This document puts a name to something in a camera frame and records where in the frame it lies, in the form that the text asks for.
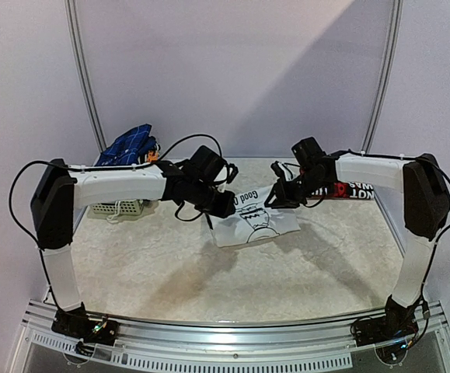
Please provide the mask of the white garment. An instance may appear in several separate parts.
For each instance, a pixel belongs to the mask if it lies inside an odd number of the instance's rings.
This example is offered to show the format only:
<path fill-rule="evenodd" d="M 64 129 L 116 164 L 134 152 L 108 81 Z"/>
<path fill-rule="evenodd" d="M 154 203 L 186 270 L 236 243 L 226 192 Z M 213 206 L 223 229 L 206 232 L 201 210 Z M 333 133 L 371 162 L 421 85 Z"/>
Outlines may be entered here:
<path fill-rule="evenodd" d="M 300 230 L 292 209 L 265 206 L 271 189 L 272 186 L 265 186 L 236 194 L 235 213 L 227 218 L 207 216 L 216 246 L 239 246 Z"/>

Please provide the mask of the red black plaid shirt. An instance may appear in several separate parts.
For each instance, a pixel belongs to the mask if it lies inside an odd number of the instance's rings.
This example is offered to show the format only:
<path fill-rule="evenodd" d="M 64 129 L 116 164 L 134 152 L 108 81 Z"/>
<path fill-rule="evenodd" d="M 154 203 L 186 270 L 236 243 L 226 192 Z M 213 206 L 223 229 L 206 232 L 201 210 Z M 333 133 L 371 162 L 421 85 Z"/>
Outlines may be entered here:
<path fill-rule="evenodd" d="M 375 190 L 369 183 L 335 182 L 319 188 L 309 199 L 320 199 L 322 197 L 326 199 L 373 200 L 375 198 Z"/>

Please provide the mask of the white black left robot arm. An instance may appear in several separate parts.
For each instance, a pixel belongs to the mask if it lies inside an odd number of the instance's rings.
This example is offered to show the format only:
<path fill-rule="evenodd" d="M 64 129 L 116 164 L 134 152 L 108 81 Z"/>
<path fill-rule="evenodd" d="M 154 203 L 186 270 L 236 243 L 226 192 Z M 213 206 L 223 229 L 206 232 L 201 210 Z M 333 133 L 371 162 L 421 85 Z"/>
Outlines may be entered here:
<path fill-rule="evenodd" d="M 227 190 L 238 173 L 223 159 L 173 163 L 157 161 L 131 166 L 67 166 L 55 159 L 31 200 L 37 246 L 62 326 L 75 337 L 91 331 L 82 305 L 72 260 L 75 213 L 94 204 L 128 200 L 189 204 L 200 214 L 227 218 L 234 214 L 235 194 Z"/>

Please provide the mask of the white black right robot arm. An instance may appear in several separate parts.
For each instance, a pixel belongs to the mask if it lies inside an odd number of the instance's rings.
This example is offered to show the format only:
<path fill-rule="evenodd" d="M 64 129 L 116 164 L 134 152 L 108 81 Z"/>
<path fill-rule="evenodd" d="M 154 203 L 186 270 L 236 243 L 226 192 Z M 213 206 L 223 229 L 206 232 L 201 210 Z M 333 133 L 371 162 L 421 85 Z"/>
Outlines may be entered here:
<path fill-rule="evenodd" d="M 391 298 L 403 308 L 416 303 L 430 270 L 434 242 L 445 231 L 450 212 L 450 192 L 434 155 L 320 152 L 299 162 L 295 171 L 279 161 L 273 162 L 271 168 L 277 177 L 266 202 L 271 208 L 305 205 L 316 191 L 335 182 L 370 184 L 399 197 L 403 264 Z"/>

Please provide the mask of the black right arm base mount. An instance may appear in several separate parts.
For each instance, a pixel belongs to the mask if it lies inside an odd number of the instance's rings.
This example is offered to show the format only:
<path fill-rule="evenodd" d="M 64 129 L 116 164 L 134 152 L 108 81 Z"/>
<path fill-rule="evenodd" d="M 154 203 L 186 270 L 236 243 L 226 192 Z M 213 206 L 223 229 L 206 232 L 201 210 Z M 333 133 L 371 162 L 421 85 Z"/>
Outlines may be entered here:
<path fill-rule="evenodd" d="M 374 345 L 376 357 L 383 364 L 395 366 L 402 364 L 408 351 L 423 338 L 430 316 L 429 304 L 423 295 L 406 308 L 389 297 L 383 316 L 355 319 L 350 333 L 358 347 Z"/>

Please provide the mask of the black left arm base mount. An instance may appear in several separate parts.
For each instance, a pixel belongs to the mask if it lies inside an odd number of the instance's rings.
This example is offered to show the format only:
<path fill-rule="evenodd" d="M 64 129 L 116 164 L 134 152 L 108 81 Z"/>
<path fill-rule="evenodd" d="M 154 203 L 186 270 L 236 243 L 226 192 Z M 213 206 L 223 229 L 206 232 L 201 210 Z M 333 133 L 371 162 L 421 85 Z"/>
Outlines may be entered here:
<path fill-rule="evenodd" d="M 91 315 L 82 303 L 71 311 L 58 309 L 51 331 L 62 336 L 75 338 L 76 354 L 91 357 L 97 344 L 113 346 L 117 339 L 120 323 L 107 315 Z"/>

